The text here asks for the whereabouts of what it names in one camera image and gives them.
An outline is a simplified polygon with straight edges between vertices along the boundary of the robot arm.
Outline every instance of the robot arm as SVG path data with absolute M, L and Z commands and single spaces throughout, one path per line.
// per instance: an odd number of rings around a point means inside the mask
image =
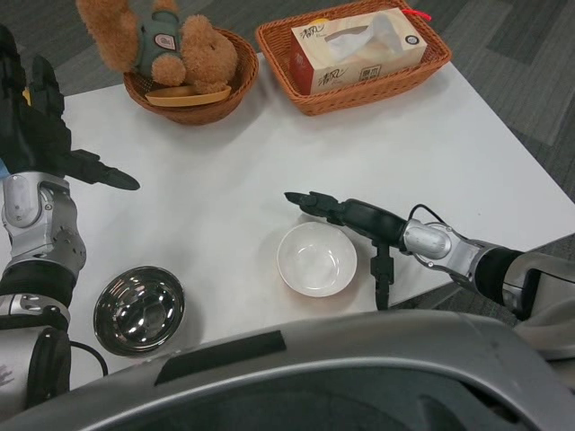
M 470 240 L 442 221 L 403 220 L 356 199 L 339 203 L 315 192 L 289 192 L 286 197 L 307 214 L 348 226 L 377 247 L 372 274 L 376 298 L 385 297 L 384 303 L 377 302 L 379 309 L 386 308 L 387 295 L 378 291 L 393 283 L 393 260 L 381 250 L 392 246 L 429 269 L 448 273 L 461 287 L 506 306 L 520 320 L 528 320 L 517 332 L 546 358 L 575 358 L 574 262 Z
M 138 189 L 100 157 L 71 150 L 62 120 L 64 96 L 50 63 L 36 57 L 31 106 L 13 36 L 0 25 L 0 158 L 2 219 L 12 259 L 0 279 L 0 420 L 68 390 L 68 307 L 86 252 L 66 175 Z

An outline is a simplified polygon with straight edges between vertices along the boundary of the white bowl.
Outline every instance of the white bowl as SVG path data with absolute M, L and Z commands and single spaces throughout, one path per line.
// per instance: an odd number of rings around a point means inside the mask
M 345 233 L 329 224 L 301 224 L 279 244 L 279 274 L 303 295 L 337 294 L 349 284 L 357 266 L 355 247 Z

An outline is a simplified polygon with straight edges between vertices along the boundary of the brown woven basket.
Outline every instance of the brown woven basket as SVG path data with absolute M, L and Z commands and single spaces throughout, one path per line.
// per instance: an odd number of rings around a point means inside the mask
M 124 74 L 124 85 L 129 96 L 142 108 L 163 115 L 176 123 L 199 126 L 213 123 L 229 115 L 242 101 L 242 98 L 252 88 L 258 75 L 258 56 L 246 40 L 231 31 L 217 29 L 232 41 L 237 51 L 238 65 L 234 79 L 229 85 L 232 92 L 224 101 L 208 105 L 190 106 L 187 108 L 164 108 L 151 105 L 146 99 L 146 93 L 163 88 L 161 85 L 142 75 Z
M 406 92 L 421 84 L 451 59 L 451 50 L 419 16 L 406 15 L 428 43 L 419 65 L 337 90 L 304 95 L 289 73 L 291 29 L 319 18 L 334 20 L 393 7 L 409 8 L 403 0 L 364 0 L 263 24 L 256 32 L 256 39 L 287 96 L 304 114 L 319 115 L 365 105 Z

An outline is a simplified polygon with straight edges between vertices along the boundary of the tissue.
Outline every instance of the tissue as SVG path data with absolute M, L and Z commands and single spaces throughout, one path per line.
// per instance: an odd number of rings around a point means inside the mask
M 333 60 L 337 63 L 358 53 L 369 42 L 381 45 L 380 49 L 391 50 L 393 53 L 402 51 L 402 42 L 395 32 L 394 25 L 385 14 L 378 14 L 367 27 L 356 27 L 339 31 L 325 38 Z

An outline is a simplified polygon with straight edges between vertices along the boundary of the white table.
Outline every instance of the white table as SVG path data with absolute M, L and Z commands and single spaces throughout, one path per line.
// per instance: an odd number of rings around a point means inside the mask
M 66 98 L 74 146 L 135 176 L 127 192 L 71 180 L 88 250 L 71 306 L 70 338 L 98 348 L 112 371 L 142 361 L 108 354 L 93 335 L 93 307 L 118 274 L 170 270 L 187 314 L 158 354 L 300 319 L 375 310 L 366 239 L 358 273 L 333 297 L 292 292 L 276 270 L 282 235 L 309 217 L 283 192 L 358 198 L 407 216 L 423 202 L 469 237 L 529 250 L 575 232 L 575 206 L 451 65 L 424 85 L 369 106 L 316 118 L 300 114 L 265 62 L 230 117 L 190 128 L 139 108 L 123 87 Z M 8 241 L 0 242 L 8 261 Z M 448 278 L 399 253 L 391 302 Z M 100 374 L 84 352 L 72 385 Z

